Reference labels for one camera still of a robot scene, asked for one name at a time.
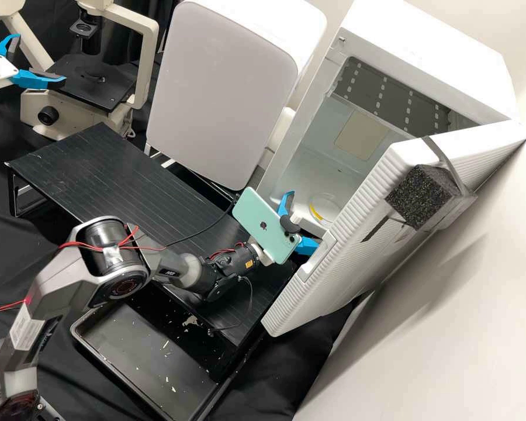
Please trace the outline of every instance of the black foam block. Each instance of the black foam block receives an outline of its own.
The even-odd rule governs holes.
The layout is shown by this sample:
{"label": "black foam block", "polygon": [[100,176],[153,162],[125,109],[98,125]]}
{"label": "black foam block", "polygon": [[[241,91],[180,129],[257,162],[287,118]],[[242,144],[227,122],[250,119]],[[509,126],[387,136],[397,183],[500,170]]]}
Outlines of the black foam block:
{"label": "black foam block", "polygon": [[436,225],[461,193],[452,174],[445,168],[417,165],[386,197],[390,204],[416,230]]}

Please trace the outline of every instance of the mint green iphone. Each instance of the mint green iphone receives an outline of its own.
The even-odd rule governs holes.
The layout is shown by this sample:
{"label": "mint green iphone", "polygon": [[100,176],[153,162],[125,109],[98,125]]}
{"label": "mint green iphone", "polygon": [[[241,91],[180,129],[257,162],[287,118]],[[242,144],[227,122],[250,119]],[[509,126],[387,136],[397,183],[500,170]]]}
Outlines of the mint green iphone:
{"label": "mint green iphone", "polygon": [[232,215],[278,264],[288,259],[302,239],[285,232],[279,215],[251,187],[241,194]]}

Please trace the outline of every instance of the microscope knob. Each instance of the microscope knob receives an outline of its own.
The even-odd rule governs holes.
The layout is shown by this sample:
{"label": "microscope knob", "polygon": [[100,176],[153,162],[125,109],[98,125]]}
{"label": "microscope knob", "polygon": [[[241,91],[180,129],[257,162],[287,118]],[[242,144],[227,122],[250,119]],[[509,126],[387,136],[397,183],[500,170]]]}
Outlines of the microscope knob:
{"label": "microscope knob", "polygon": [[37,114],[37,118],[39,118],[39,121],[45,126],[52,126],[55,124],[58,117],[60,117],[60,115],[58,114],[57,109],[50,105],[43,107],[43,109],[39,111],[39,114]]}

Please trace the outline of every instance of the robotic arm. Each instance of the robotic arm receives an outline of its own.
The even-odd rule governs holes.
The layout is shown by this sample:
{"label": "robotic arm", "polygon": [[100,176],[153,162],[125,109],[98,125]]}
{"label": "robotic arm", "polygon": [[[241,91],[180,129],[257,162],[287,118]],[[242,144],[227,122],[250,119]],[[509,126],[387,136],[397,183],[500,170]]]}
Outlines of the robotic arm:
{"label": "robotic arm", "polygon": [[[56,254],[33,281],[9,334],[0,339],[2,421],[37,415],[47,419],[43,411],[47,405],[37,389],[37,361],[69,310],[84,312],[127,298],[153,277],[213,301],[257,268],[260,256],[257,246],[249,244],[212,259],[178,255],[161,250],[138,228],[111,216],[75,227],[68,241],[90,247],[66,247]],[[61,419],[57,415],[50,418]]]}

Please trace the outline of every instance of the black fabric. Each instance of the black fabric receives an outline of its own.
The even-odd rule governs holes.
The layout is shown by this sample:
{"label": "black fabric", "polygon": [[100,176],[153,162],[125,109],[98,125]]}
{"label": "black fabric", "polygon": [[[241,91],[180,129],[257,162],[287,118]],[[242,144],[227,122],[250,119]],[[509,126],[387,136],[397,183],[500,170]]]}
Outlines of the black fabric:
{"label": "black fabric", "polygon": [[265,336],[207,420],[291,420],[351,311],[348,304],[277,338]]}

